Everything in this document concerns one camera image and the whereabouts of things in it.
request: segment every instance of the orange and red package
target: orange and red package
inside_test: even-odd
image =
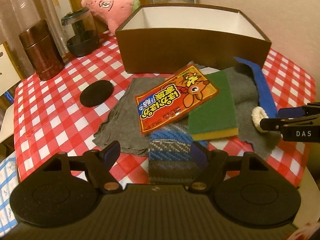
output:
[[[195,66],[187,65],[159,86],[135,96],[141,134],[183,117],[217,93]]]

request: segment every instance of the blue and white plaid cloth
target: blue and white plaid cloth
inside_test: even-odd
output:
[[[0,237],[17,224],[9,204],[9,197],[17,185],[16,154],[13,152],[0,164]]]

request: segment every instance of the table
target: table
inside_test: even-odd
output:
[[[93,134],[106,119],[133,77],[170,75],[128,74],[124,70],[116,37],[106,32],[101,46],[86,57],[74,58],[55,78],[41,82],[34,74],[16,89],[14,102],[14,140],[21,180],[56,152],[81,155],[97,148]],[[263,67],[277,108],[292,107],[315,100],[315,81],[302,68],[271,49]],[[79,96],[89,84],[109,80],[112,96],[103,104],[87,108]],[[251,151],[237,137],[211,141],[210,149],[230,155]],[[309,147],[305,143],[280,141],[267,162],[295,186],[300,182]],[[122,184],[148,183],[148,159],[121,153],[110,173]]]

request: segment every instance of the plush toy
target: plush toy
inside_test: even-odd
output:
[[[105,22],[115,34],[125,19],[139,6],[139,0],[82,0],[81,5],[89,8],[92,15]]]

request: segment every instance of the brown box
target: brown box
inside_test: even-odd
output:
[[[116,37],[128,73],[174,73],[191,60],[223,69],[233,57],[262,67],[271,46],[240,10],[199,4],[140,6]]]

